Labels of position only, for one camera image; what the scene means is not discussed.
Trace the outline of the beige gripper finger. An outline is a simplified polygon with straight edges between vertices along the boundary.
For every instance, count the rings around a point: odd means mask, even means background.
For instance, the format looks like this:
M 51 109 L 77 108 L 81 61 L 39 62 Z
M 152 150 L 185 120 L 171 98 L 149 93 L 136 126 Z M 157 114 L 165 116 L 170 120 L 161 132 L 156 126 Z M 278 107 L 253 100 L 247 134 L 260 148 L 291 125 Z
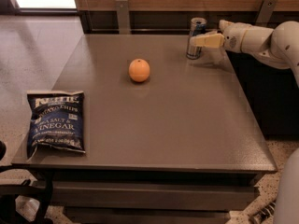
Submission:
M 232 24 L 233 23 L 231 21 L 220 20 L 219 21 L 219 29 L 221 32 L 223 32 L 228 26 L 230 26 Z
M 219 48 L 224 43 L 224 36 L 222 34 L 197 35 L 190 39 L 190 43 L 195 47 Z

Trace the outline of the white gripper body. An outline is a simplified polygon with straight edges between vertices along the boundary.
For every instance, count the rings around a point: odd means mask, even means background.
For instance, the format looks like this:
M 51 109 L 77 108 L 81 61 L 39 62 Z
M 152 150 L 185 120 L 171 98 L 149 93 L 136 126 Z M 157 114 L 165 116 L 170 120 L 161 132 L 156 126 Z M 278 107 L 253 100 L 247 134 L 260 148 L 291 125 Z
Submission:
M 240 53 L 242 41 L 246 31 L 250 28 L 250 24 L 233 23 L 225 25 L 221 31 L 224 36 L 224 48 L 228 51 Z

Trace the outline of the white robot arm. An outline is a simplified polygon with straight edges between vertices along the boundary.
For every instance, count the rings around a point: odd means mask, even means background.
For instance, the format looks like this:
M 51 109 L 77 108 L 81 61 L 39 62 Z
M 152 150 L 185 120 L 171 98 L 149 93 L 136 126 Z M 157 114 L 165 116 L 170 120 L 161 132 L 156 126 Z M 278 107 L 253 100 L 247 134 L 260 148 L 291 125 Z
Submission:
M 299 84 L 299 22 L 285 21 L 277 28 L 220 20 L 220 32 L 192 35 L 188 44 L 246 53 L 276 69 L 291 69 Z M 284 164 L 279 181 L 273 224 L 299 224 L 299 148 Z

